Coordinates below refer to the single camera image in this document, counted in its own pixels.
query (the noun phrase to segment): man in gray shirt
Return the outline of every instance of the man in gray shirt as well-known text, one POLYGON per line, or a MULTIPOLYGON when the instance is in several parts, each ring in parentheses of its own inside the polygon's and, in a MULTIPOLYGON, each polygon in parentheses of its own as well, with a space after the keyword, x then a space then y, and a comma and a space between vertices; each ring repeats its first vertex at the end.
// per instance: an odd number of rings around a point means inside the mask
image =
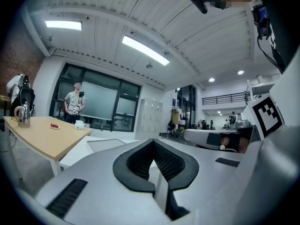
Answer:
POLYGON ((76 82, 74 91, 69 92, 65 97, 66 122, 75 123, 80 119, 80 112, 85 108, 85 96, 79 95, 81 85, 82 82, 76 82))

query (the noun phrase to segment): white cabinet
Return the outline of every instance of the white cabinet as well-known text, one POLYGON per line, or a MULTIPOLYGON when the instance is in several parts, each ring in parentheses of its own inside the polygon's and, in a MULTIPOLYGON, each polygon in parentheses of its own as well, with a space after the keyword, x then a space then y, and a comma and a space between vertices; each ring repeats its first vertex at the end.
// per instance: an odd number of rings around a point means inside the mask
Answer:
POLYGON ((162 115, 162 103, 150 99, 141 99, 135 139, 158 138, 162 115))

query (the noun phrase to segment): white table leg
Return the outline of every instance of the white table leg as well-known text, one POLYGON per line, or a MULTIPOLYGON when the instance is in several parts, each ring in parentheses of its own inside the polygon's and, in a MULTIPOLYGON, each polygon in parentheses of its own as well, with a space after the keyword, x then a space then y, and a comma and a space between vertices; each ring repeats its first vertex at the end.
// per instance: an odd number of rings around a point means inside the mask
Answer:
POLYGON ((13 171, 15 171, 17 173, 19 179, 22 179, 22 175, 21 175, 20 170, 17 166, 17 163, 15 161, 15 156, 14 156, 13 150, 11 148, 9 128, 8 128, 6 122, 5 122, 5 139, 6 139, 6 145, 7 145, 7 150, 8 150, 7 153, 10 157, 11 162, 12 162, 13 171))
POLYGON ((55 176, 61 173, 60 162, 55 160, 50 160, 51 168, 55 176))

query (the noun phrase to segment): fluorescent light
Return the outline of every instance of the fluorescent light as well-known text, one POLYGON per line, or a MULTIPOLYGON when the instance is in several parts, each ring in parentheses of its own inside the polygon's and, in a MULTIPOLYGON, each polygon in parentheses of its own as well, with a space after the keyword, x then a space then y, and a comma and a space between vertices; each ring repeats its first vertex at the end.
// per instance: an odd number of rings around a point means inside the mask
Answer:
POLYGON ((143 45, 127 36, 124 36, 122 43, 126 44, 136 50, 139 50, 140 52, 142 52, 142 53, 148 55, 149 57, 153 58, 154 60, 160 62, 164 66, 170 62, 167 59, 165 59, 163 56, 159 55, 157 52, 150 49, 149 47, 146 47, 145 45, 143 45))
POLYGON ((68 28, 75 30, 82 30, 81 22, 71 22, 71 21, 45 21, 48 28, 68 28))

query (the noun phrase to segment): white shirt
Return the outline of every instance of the white shirt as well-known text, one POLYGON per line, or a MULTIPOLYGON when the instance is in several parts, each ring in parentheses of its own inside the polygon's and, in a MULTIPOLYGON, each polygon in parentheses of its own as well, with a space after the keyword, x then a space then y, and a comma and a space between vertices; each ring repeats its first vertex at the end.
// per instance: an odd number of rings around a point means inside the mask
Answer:
POLYGON ((14 100, 16 99, 16 97, 18 96, 18 94, 20 92, 19 81, 20 81, 21 76, 23 76, 23 74, 13 77, 12 80, 10 80, 6 85, 7 93, 10 93, 11 90, 13 89, 13 93, 11 96, 11 103, 14 102, 14 100))

